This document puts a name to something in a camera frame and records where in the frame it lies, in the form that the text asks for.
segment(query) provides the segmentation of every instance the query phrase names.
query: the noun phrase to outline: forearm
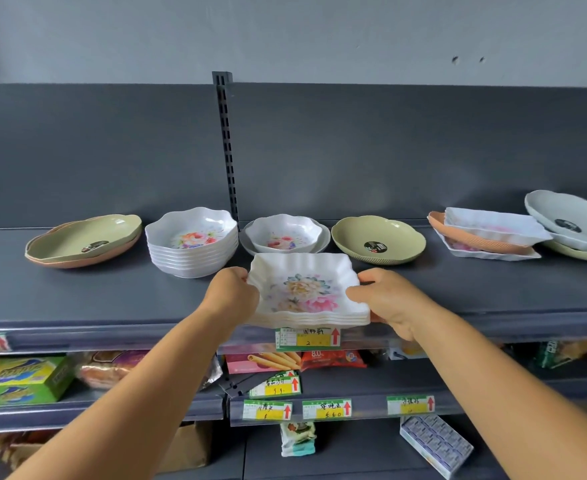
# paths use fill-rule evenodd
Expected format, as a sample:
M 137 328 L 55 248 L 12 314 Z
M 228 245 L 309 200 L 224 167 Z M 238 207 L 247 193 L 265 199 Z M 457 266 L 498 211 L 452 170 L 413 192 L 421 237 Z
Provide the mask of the forearm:
M 11 480 L 146 480 L 161 462 L 230 330 L 197 310 L 112 390 L 25 462 Z
M 512 480 L 587 478 L 587 414 L 434 305 L 412 331 Z

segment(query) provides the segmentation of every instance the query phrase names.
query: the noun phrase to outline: hand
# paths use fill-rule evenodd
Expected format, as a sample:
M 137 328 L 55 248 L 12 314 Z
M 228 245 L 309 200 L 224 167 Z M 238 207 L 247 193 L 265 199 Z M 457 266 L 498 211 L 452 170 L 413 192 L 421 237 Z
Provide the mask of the hand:
M 233 330 L 246 322 L 256 311 L 260 294 L 255 286 L 248 285 L 247 270 L 243 267 L 226 267 L 216 273 L 198 307 L 227 322 Z
M 437 306 L 431 298 L 394 271 L 376 267 L 359 273 L 358 279 L 361 283 L 373 283 L 347 288 L 347 298 L 369 305 L 372 321 L 376 321 L 377 315 L 405 340 L 414 340 L 412 322 L 420 319 L 423 311 Z

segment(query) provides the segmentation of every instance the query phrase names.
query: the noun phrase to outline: beige plate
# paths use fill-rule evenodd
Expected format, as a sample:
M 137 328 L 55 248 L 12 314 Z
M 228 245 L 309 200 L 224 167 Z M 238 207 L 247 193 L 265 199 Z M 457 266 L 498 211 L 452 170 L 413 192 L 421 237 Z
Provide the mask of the beige plate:
M 331 237 L 345 254 L 379 266 L 414 260 L 426 247 L 425 236 L 410 225 L 378 216 L 346 217 Z
M 587 251 L 578 251 L 556 241 L 544 241 L 542 244 L 565 256 L 587 261 Z
M 41 263 L 94 258 L 131 241 L 141 226 L 140 217 L 119 214 L 69 222 L 29 241 L 25 257 Z
M 141 234 L 143 233 L 143 229 L 138 229 L 138 233 L 134 235 L 134 238 L 129 241 L 117 246 L 115 248 L 111 248 L 106 253 L 99 254 L 98 256 L 94 256 L 93 258 L 84 258 L 84 259 L 76 259 L 74 261 L 62 261 L 62 262 L 42 262 L 35 259 L 30 258 L 27 256 L 27 259 L 32 261 L 39 266 L 45 267 L 54 267 L 58 269 L 71 269 L 73 267 L 84 267 L 84 266 L 91 266 L 92 264 L 98 264 L 99 262 L 107 261 L 111 258 L 115 258 L 116 256 L 121 255 L 125 251 L 129 250 L 137 241 L 140 239 Z

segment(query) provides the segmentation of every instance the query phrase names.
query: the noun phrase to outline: shelf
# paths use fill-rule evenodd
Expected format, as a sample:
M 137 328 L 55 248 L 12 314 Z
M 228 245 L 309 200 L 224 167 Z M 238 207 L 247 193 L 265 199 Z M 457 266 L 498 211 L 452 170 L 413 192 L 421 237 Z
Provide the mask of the shelf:
M 75 381 L 63 398 L 54 404 L 0 406 L 0 433 L 34 429 L 63 428 L 92 405 L 102 393 Z M 217 386 L 196 394 L 185 421 L 223 419 L 225 393 Z
M 572 401 L 587 402 L 587 356 L 557 369 L 530 370 L 539 379 Z M 287 397 L 293 403 L 292 420 L 302 421 L 302 402 L 320 399 L 352 399 L 351 419 L 376 419 L 387 417 L 388 395 L 433 395 L 435 412 L 439 415 L 462 413 L 460 404 L 446 387 L 440 375 L 428 359 L 381 360 L 367 369 L 328 367 L 312 369 L 300 375 L 302 394 Z M 232 426 L 270 424 L 242 419 L 241 391 L 229 402 L 229 418 Z
M 506 476 L 466 416 L 445 417 L 474 446 L 456 479 Z M 282 458 L 278 426 L 249 428 L 245 480 L 437 480 L 442 476 L 400 436 L 400 420 L 316 423 L 316 454 Z
M 245 429 L 214 423 L 212 455 L 206 467 L 156 475 L 155 480 L 241 480 L 245 458 Z M 0 480 L 10 469 L 0 461 Z
M 425 253 L 392 267 L 485 335 L 505 342 L 587 337 L 587 262 L 541 249 L 543 259 L 501 262 L 455 258 L 431 228 Z M 151 263 L 144 239 L 97 266 L 47 269 L 24 245 L 42 230 L 0 230 L 0 332 L 15 353 L 147 349 L 200 304 L 210 278 L 182 280 Z M 328 251 L 336 251 L 332 245 Z M 230 266 L 249 267 L 239 250 Z M 356 271 L 368 265 L 353 261 Z M 383 324 L 344 331 L 343 347 L 398 344 Z M 239 327 L 221 353 L 273 350 L 274 332 Z

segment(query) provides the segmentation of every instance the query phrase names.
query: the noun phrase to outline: black label sticker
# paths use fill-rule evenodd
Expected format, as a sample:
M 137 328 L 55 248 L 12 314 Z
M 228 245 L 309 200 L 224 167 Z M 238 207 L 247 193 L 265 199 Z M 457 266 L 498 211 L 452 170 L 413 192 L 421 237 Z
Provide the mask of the black label sticker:
M 372 253 L 384 253 L 387 251 L 387 246 L 385 246 L 382 242 L 378 241 L 368 241 L 364 243 L 364 248 Z
M 565 229 L 572 230 L 573 232 L 582 232 L 580 226 L 573 224 L 571 221 L 566 221 L 564 219 L 556 219 L 556 225 L 560 227 L 564 227 Z
M 88 253 L 89 251 L 93 251 L 96 248 L 99 248 L 100 246 L 104 246 L 105 244 L 109 244 L 109 241 L 96 241 L 96 242 L 92 242 L 89 246 L 85 246 L 81 252 L 82 253 Z

